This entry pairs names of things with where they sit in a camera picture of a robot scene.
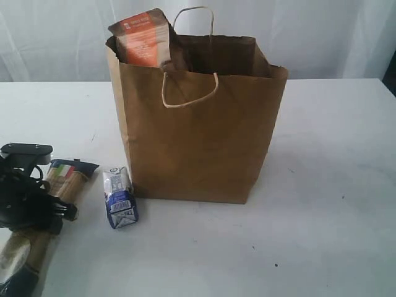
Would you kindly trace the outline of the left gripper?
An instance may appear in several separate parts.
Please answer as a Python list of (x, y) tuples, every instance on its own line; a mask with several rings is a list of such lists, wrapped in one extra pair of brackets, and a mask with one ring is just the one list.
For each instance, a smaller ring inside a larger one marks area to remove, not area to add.
[(63, 221), (74, 221), (78, 208), (49, 195), (41, 165), (51, 161), (53, 147), (8, 143), (1, 147), (1, 227), (59, 235)]

